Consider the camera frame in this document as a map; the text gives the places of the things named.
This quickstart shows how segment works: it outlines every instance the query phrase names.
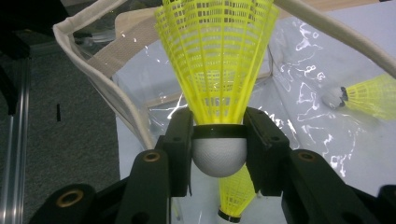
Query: shuttlecock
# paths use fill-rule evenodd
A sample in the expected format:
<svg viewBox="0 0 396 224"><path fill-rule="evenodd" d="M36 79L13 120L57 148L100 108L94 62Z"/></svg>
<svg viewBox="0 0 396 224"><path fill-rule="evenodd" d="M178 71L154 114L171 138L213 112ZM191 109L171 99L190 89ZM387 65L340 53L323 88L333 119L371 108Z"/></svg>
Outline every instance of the shuttlecock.
<svg viewBox="0 0 396 224"><path fill-rule="evenodd" d="M242 212L256 196L246 165L236 174L219 180L219 224L239 223Z"/></svg>
<svg viewBox="0 0 396 224"><path fill-rule="evenodd" d="M207 175L232 175L245 163L246 138L233 133L239 132L274 28L278 11L272 3L165 0L155 12L156 29L197 124L192 157Z"/></svg>
<svg viewBox="0 0 396 224"><path fill-rule="evenodd" d="M331 108L346 106L379 119L396 119L396 79L388 74L350 87L330 90L322 96Z"/></svg>

